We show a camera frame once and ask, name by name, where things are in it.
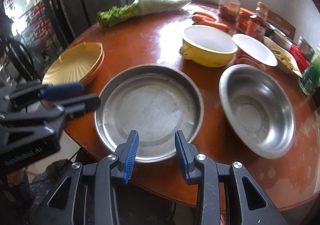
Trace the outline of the orange plastic plate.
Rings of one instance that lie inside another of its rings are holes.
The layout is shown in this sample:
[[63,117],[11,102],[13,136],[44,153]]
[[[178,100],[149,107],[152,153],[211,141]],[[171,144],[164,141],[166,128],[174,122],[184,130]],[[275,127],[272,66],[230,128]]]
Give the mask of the orange plastic plate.
[[100,60],[99,60],[99,62],[97,64],[97,66],[93,70],[93,72],[91,72],[91,74],[81,82],[84,87],[86,87],[91,81],[93,81],[96,78],[96,76],[99,73],[100,67],[103,64],[104,58],[105,58],[105,52],[103,51],[102,55],[101,55],[101,58],[100,58]]

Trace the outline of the yellow shell-shaped plate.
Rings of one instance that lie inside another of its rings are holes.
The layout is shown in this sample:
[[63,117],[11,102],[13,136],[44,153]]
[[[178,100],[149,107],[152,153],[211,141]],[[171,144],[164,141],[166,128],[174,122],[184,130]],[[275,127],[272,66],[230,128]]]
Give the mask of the yellow shell-shaped plate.
[[97,66],[103,52],[98,42],[82,42],[64,51],[48,68],[42,83],[61,85],[82,82]]

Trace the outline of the steel pan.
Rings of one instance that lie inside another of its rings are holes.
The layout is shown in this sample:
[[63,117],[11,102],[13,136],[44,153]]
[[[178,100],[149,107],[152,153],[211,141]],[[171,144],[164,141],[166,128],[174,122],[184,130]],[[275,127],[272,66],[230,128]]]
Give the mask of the steel pan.
[[110,151],[136,130],[136,161],[155,163],[176,153],[174,135],[183,131],[192,142],[202,126],[203,98],[183,72],[158,64],[126,69],[110,79],[99,94],[94,124],[101,142]]

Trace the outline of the large steel bowl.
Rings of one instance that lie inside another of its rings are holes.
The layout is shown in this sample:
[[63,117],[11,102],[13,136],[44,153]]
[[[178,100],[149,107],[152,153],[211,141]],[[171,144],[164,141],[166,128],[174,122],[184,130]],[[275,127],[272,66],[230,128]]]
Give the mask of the large steel bowl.
[[219,96],[230,126],[251,151],[266,159],[289,152],[295,114],[274,78],[247,64],[230,66],[220,76]]

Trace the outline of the yellow enamel bowl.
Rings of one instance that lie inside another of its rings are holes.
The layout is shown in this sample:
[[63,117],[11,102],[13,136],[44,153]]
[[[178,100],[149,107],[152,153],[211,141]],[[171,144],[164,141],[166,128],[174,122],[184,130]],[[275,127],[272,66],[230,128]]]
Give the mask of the yellow enamel bowl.
[[185,28],[182,42],[180,54],[184,59],[211,68],[227,65],[238,51],[230,35],[204,25]]

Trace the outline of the instant noodle paper bowl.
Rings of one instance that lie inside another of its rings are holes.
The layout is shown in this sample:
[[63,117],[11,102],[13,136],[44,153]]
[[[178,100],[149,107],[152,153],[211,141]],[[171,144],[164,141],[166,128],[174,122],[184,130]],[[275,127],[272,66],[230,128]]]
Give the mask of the instant noodle paper bowl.
[[263,71],[278,65],[272,51],[255,38],[244,34],[235,34],[232,40],[238,46],[235,64],[248,64]]

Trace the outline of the celery in plastic bag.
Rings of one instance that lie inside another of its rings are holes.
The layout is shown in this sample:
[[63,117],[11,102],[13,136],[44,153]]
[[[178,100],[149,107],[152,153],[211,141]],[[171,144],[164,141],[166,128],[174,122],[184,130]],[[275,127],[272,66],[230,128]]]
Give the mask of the celery in plastic bag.
[[161,12],[175,11],[191,3],[192,0],[135,0],[123,7],[114,6],[108,11],[97,14],[97,21],[101,25],[111,27],[128,19],[158,14]]

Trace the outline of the green drink bottle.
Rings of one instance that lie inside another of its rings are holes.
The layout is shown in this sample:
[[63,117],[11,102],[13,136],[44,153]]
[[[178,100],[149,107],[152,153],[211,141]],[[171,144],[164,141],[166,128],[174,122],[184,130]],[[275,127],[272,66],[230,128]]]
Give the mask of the green drink bottle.
[[299,86],[306,95],[314,94],[319,86],[320,76],[320,56],[319,45],[312,57],[309,67],[303,72],[302,78],[299,79]]

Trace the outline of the white dish with food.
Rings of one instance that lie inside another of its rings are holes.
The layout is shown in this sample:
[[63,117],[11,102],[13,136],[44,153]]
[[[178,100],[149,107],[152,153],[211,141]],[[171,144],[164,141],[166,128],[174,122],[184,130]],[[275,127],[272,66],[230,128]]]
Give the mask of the white dish with food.
[[298,77],[302,77],[302,73],[298,68],[298,64],[295,58],[285,49],[277,45],[270,38],[264,36],[263,42],[267,46],[278,61],[278,67],[288,74],[294,74]]

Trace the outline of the red tissue box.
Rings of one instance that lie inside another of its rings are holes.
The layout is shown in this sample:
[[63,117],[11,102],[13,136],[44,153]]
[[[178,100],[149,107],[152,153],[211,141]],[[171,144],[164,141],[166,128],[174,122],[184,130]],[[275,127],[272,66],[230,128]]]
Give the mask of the red tissue box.
[[310,65],[308,60],[302,55],[298,46],[296,45],[292,45],[290,47],[289,53],[295,58],[300,72],[303,73]]

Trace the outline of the middle carrot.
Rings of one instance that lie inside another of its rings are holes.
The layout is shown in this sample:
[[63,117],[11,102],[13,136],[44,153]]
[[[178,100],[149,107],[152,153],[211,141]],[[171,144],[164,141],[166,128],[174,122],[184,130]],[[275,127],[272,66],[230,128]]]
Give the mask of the middle carrot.
[[192,20],[196,23],[200,23],[202,21],[211,21],[211,22],[215,22],[216,19],[215,18],[211,18],[202,14],[193,14],[192,16]]

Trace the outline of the carrot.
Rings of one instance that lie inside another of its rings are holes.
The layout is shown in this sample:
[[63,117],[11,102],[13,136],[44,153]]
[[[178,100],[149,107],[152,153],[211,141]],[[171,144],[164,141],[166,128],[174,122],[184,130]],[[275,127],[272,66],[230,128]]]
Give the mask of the carrot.
[[193,15],[206,16],[206,17],[212,18],[213,20],[216,20],[216,18],[213,15],[205,13],[205,12],[196,11],[196,12],[193,13]]
[[219,22],[216,22],[216,21],[210,21],[210,20],[202,20],[199,22],[200,25],[205,25],[205,26],[208,26],[208,27],[213,27],[213,28],[216,28],[216,29],[219,29],[221,31],[224,31],[224,32],[229,32],[230,28],[228,25],[226,24],[223,24],[223,23],[219,23]]
[[215,22],[216,19],[215,18],[211,18],[202,14],[193,14],[192,16],[192,20],[196,23],[200,23],[202,21],[211,21],[211,22]]

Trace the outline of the back carrot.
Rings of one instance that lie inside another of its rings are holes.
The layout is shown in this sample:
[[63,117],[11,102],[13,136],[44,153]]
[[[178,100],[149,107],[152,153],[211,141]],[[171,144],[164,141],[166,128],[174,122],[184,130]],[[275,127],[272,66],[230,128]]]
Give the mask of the back carrot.
[[206,17],[212,18],[213,20],[216,20],[216,18],[213,15],[205,13],[205,12],[196,11],[196,12],[193,13],[193,15],[206,16]]

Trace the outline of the steel cup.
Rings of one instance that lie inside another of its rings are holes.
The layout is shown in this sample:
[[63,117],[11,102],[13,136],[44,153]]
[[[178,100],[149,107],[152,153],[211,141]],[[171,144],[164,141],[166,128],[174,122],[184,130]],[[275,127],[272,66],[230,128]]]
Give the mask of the steel cup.
[[302,55],[309,61],[312,61],[312,58],[315,54],[314,49],[312,46],[302,37],[299,36],[298,39],[298,48]]

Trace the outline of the white ceramic bowl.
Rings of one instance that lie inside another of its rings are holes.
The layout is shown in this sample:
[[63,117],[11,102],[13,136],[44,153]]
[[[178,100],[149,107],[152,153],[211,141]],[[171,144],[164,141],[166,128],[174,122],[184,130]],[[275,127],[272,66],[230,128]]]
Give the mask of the white ceramic bowl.
[[271,35],[271,39],[283,49],[289,51],[291,46],[293,45],[292,41],[280,30],[275,29],[273,34]]

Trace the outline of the front carrot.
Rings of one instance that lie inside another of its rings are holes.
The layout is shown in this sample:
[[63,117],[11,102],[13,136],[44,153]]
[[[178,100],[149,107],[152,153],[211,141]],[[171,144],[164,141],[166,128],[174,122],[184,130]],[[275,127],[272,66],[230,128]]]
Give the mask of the front carrot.
[[219,29],[221,31],[224,31],[224,32],[229,32],[230,28],[228,25],[226,24],[223,24],[223,23],[219,23],[219,22],[216,22],[216,21],[210,21],[210,20],[202,20],[199,22],[200,25],[205,25],[205,26],[208,26],[208,27],[213,27],[213,28],[216,28],[216,29]]

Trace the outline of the small steel bowl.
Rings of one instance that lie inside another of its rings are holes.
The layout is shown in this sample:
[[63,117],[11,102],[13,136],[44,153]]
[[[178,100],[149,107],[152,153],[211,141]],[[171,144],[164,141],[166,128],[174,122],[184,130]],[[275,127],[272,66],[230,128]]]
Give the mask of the small steel bowl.
[[270,38],[275,31],[275,27],[270,23],[268,23],[267,21],[265,21],[265,27],[266,27],[265,36]]

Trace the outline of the red sauce jar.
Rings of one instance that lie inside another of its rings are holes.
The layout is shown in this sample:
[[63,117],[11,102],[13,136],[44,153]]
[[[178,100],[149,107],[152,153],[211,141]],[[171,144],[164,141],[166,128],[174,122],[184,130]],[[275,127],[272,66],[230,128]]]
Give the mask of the red sauce jar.
[[236,23],[236,27],[238,31],[245,33],[248,27],[248,24],[251,20],[251,16],[255,15],[255,12],[245,9],[245,8],[240,8],[239,9],[239,14],[238,14],[238,19]]

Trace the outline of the clear jar black lid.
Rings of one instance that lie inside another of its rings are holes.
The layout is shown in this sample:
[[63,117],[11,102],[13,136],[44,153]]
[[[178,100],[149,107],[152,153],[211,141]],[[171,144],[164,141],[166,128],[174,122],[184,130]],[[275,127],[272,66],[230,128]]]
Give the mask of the clear jar black lid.
[[241,0],[219,0],[219,16],[228,21],[236,21]]

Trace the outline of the wooden chair back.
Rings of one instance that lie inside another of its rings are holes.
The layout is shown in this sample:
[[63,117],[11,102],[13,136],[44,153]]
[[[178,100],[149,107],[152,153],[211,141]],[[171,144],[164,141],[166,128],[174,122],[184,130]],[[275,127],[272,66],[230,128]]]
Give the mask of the wooden chair back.
[[282,31],[288,38],[290,38],[291,40],[294,39],[296,28],[283,17],[269,10],[267,21],[271,23],[273,26],[275,26],[277,29]]

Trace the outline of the brown sauce bottle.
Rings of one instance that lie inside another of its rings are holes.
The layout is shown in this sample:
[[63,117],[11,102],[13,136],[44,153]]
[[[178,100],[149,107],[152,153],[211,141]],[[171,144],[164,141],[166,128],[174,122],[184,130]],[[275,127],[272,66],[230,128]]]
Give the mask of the brown sauce bottle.
[[262,2],[258,2],[255,14],[250,16],[245,34],[258,41],[262,41],[267,29],[265,24],[267,17],[268,6]]

